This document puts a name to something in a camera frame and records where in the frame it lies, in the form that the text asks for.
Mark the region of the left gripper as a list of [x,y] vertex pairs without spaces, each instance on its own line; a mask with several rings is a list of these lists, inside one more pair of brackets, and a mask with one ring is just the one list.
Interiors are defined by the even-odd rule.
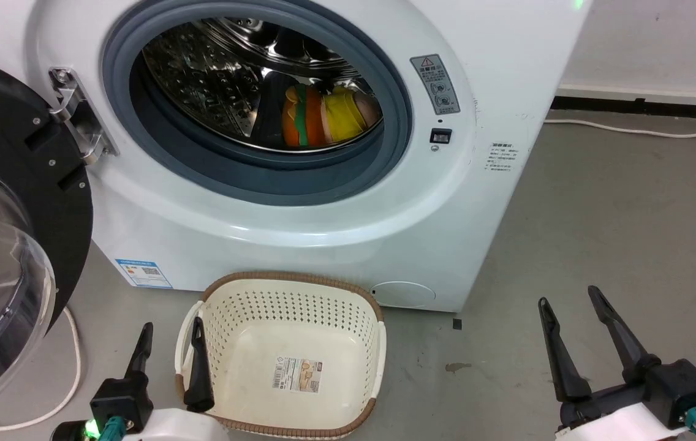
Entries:
[[52,440],[227,440],[228,430],[205,414],[214,407],[207,338],[202,318],[191,333],[193,360],[185,410],[155,409],[147,391],[146,362],[151,355],[154,324],[145,323],[124,379],[107,379],[90,402],[93,418],[67,421],[51,433]]

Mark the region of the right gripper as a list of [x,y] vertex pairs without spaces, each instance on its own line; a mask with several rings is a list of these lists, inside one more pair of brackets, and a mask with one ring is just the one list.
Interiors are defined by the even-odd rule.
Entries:
[[625,383],[593,391],[578,373],[547,298],[539,315],[556,400],[561,403],[557,440],[669,440],[696,435],[696,366],[682,358],[661,364],[631,332],[599,287],[587,293],[611,335]]

